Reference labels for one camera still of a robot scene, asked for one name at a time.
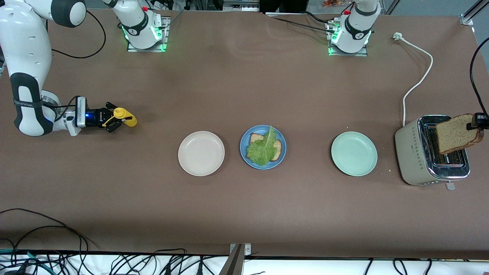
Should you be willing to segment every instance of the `bread slice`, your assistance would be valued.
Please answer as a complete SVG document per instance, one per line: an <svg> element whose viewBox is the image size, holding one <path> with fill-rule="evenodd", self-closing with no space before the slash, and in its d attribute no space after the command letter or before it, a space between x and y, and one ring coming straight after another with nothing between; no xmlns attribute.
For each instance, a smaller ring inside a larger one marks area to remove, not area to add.
<svg viewBox="0 0 489 275"><path fill-rule="evenodd" d="M484 130L467 130L467 124L472 122L473 117L473 114L458 115L436 125L440 154L446 155L482 141Z"/></svg>
<svg viewBox="0 0 489 275"><path fill-rule="evenodd" d="M249 139L249 143L251 144L252 142L256 140L263 140L265 137L262 135L259 135L257 133L252 133L251 138ZM282 154L282 143L280 140L277 139L277 141L273 144L273 147L277 148L277 153L275 156L273 156L271 161L277 161L280 155Z"/></svg>

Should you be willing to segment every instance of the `table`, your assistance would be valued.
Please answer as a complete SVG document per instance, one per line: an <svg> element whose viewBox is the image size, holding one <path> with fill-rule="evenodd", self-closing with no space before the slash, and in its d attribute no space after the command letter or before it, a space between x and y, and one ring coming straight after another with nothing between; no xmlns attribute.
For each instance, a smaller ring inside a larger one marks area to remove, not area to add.
<svg viewBox="0 0 489 275"><path fill-rule="evenodd" d="M107 32L96 56L53 53L44 89L91 108L106 101L136 115L114 134L86 129L27 137L13 125L10 83L0 80L0 208L24 207L62 220L99 251L151 252L185 247L226 254L229 243L252 243L257 255L487 258L489 143L467 150L471 175L453 192L440 184L409 186L400 177L394 133L401 99L429 59L393 42L402 32L432 53L434 66L407 99L407 120L426 114L478 112L468 66L477 47L456 17L380 16L367 58L328 56L325 36L252 12L184 12L171 25L166 53L127 53L110 10L94 10ZM285 16L315 24L305 15ZM52 47L95 51L96 22L49 25ZM479 56L475 81L488 100ZM239 153L242 134L271 124L287 140L276 168L255 170ZM226 156L211 176L185 173L180 142L216 133ZM333 164L330 146L345 131L367 135L378 163L355 178ZM19 237L50 224L29 214L1 217L0 235ZM39 231L20 248L77 250L77 239Z"/></svg>

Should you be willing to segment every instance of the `light green plate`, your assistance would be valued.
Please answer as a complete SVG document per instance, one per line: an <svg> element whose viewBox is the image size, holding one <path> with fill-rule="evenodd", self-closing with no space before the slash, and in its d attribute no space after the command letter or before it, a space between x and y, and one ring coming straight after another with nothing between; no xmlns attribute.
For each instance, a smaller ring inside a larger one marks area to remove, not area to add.
<svg viewBox="0 0 489 275"><path fill-rule="evenodd" d="M343 173L360 177L370 173L377 164L377 149L364 134L344 132L331 146L331 156Z"/></svg>

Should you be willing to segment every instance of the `white plate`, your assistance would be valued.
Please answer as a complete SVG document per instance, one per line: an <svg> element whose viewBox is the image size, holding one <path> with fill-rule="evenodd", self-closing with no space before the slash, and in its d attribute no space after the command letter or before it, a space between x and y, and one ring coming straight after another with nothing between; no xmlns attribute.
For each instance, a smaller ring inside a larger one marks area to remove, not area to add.
<svg viewBox="0 0 489 275"><path fill-rule="evenodd" d="M364 134L345 132L337 136L331 146L334 163L345 174L365 176L377 164L377 149Z"/></svg>
<svg viewBox="0 0 489 275"><path fill-rule="evenodd" d="M215 134L199 131L187 136L178 149L178 161L193 176L214 173L224 160L224 144Z"/></svg>

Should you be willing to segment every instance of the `yellow bottle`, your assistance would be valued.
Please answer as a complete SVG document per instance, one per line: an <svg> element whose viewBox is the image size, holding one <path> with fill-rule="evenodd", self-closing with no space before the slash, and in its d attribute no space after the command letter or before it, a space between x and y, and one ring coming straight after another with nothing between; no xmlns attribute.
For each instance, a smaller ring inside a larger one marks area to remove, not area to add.
<svg viewBox="0 0 489 275"><path fill-rule="evenodd" d="M118 108L114 109L113 113L114 113L114 117L118 118L118 119L131 117L131 119L126 119L124 121L124 124L126 124L129 127L136 126L136 124L137 124L136 117L132 113L128 112L126 109L118 107Z"/></svg>

